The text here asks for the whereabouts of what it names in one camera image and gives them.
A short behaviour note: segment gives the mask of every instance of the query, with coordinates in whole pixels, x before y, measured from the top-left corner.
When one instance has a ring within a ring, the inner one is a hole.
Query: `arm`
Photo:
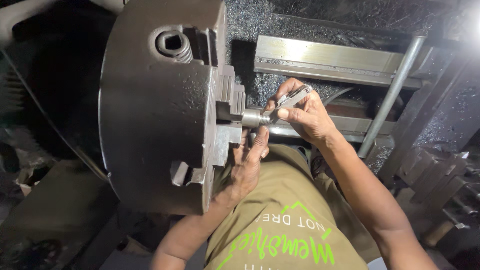
[[[296,79],[287,80],[269,100],[266,109],[272,110],[277,97],[301,85]],[[335,128],[316,92],[299,102],[297,108],[279,110],[277,115],[293,123],[306,141],[318,147],[390,269],[437,269],[418,243],[403,210]]]
[[[248,149],[247,135],[248,130],[243,130],[240,147],[234,149],[232,185],[212,199],[204,215],[186,216],[167,233],[156,250],[152,270],[185,269],[187,261],[223,219],[257,186],[260,160],[269,152],[269,132],[265,127],[260,128],[251,149]]]

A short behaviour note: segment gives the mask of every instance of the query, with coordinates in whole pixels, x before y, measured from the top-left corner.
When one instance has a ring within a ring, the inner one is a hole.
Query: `left hand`
[[[264,126],[259,128],[257,137],[253,141],[252,148],[248,147],[249,130],[242,132],[241,144],[238,149],[233,149],[235,165],[232,168],[232,196],[231,198],[240,202],[258,184],[260,175],[260,160],[268,155],[268,129]]]

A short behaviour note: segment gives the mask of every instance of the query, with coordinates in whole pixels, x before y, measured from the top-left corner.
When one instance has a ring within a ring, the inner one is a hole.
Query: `olive t-shirt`
[[[258,186],[211,236],[205,269],[368,269],[309,174],[262,163]]]

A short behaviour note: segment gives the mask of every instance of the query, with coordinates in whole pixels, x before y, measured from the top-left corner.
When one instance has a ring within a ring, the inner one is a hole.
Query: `right hand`
[[[283,95],[297,90],[302,85],[301,81],[294,78],[282,83],[276,94],[268,100],[265,111],[274,110],[276,102]],[[304,140],[314,145],[338,133],[316,91],[309,93],[307,97],[295,105],[295,108],[278,110],[277,116],[279,119],[289,122]]]

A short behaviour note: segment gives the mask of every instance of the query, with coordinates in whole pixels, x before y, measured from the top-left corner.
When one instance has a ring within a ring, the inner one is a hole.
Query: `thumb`
[[[279,109],[277,116],[289,123],[299,123],[308,126],[312,123],[313,116],[299,108]]]
[[[268,145],[268,138],[270,133],[265,126],[261,126],[258,129],[258,135],[255,137],[253,141],[252,148],[250,149],[246,161],[247,162],[260,162],[260,158],[262,153],[267,149]]]

